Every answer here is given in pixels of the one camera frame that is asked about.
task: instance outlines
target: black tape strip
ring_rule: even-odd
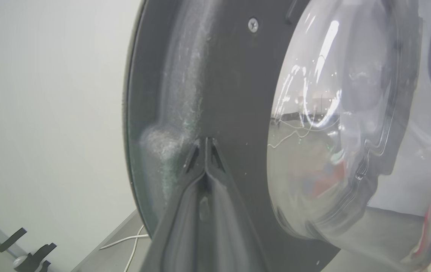
[[[41,270],[39,270],[39,272],[48,272],[48,266],[49,266],[50,264],[51,264],[50,262],[48,262],[48,261],[44,261],[44,262],[42,263],[42,268],[41,268]]]
[[[55,248],[56,245],[53,243],[51,243],[50,245],[45,244],[44,246],[42,246],[42,248],[39,248],[39,250],[34,253],[34,255],[29,253],[26,260],[24,260],[22,264],[14,268],[14,270],[17,272],[35,272],[39,267],[41,261]]]
[[[5,240],[5,242],[0,245],[0,252],[6,251],[26,233],[27,231],[21,227],[20,230],[16,231],[15,234],[13,234],[11,237],[9,237],[9,239]]]

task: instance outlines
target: transparent glass bowl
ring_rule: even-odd
[[[281,226],[397,270],[431,262],[431,0],[312,0],[267,148]]]

